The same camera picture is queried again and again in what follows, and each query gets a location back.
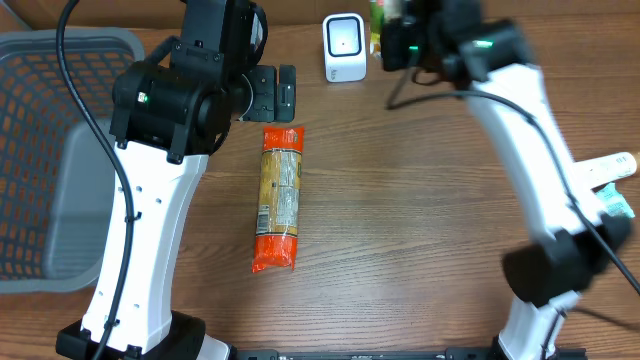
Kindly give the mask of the teal snack packet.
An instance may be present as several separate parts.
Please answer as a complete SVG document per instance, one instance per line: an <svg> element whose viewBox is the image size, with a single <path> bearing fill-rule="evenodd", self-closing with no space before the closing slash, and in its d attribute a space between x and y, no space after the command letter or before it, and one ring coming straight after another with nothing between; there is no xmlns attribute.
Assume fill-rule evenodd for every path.
<svg viewBox="0 0 640 360"><path fill-rule="evenodd" d="M616 189L616 184L611 182L595 193L596 197L603 203L606 212L610 216L625 216L634 218L635 213L624 198Z"/></svg>

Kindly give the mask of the green yellow snack packet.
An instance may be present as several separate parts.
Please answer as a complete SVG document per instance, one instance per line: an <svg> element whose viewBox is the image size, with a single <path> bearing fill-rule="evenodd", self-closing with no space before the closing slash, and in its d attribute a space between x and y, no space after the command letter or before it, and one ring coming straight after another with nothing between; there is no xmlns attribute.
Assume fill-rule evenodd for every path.
<svg viewBox="0 0 640 360"><path fill-rule="evenodd" d="M370 53L381 58L381 34L383 26L402 14L402 0L370 0Z"/></svg>

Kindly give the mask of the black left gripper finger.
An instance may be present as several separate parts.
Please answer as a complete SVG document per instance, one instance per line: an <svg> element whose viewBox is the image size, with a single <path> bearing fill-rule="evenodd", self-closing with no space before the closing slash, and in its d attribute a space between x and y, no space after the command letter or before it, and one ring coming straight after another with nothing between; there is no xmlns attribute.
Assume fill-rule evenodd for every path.
<svg viewBox="0 0 640 360"><path fill-rule="evenodd" d="M290 123L295 118L296 97L291 94L281 94L276 104L275 121Z"/></svg>
<svg viewBox="0 0 640 360"><path fill-rule="evenodd" d="M294 65L281 64L279 66L279 95L296 94L296 67Z"/></svg>

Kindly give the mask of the white tube with gold cap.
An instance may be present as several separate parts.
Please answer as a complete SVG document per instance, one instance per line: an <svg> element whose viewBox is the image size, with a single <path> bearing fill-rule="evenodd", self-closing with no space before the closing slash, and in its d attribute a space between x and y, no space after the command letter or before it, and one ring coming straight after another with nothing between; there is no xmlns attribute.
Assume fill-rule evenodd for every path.
<svg viewBox="0 0 640 360"><path fill-rule="evenodd" d="M638 152L618 152L574 164L576 175L589 189L630 177L638 171L638 168Z"/></svg>

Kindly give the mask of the orange noodle packet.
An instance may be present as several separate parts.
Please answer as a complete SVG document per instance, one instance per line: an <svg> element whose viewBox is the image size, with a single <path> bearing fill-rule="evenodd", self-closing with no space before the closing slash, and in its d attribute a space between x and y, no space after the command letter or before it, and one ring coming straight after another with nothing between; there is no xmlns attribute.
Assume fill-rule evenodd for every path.
<svg viewBox="0 0 640 360"><path fill-rule="evenodd" d="M295 267L305 129L267 127L252 271Z"/></svg>

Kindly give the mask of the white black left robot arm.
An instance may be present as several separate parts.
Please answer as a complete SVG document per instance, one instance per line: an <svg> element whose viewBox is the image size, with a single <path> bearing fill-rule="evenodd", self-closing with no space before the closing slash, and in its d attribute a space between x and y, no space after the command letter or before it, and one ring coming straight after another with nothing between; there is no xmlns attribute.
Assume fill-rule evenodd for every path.
<svg viewBox="0 0 640 360"><path fill-rule="evenodd" d="M236 349L202 319L171 307L186 215L233 121L288 123L296 70L264 66L263 8L189 0L179 36L115 81L108 132L96 137L115 169L111 219L91 303L57 336L70 359L230 360Z"/></svg>

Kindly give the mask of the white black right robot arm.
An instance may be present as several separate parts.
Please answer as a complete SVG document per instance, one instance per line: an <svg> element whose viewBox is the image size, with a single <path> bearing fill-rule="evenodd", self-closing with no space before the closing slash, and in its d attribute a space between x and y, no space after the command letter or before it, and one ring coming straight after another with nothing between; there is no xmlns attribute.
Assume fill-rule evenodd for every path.
<svg viewBox="0 0 640 360"><path fill-rule="evenodd" d="M575 175L544 76L521 28L489 21L477 1L378 1L372 26L386 71L452 85L484 127L520 201L529 244L501 262L509 317L477 359L582 359L555 342L593 279L619 265L632 225L609 215Z"/></svg>

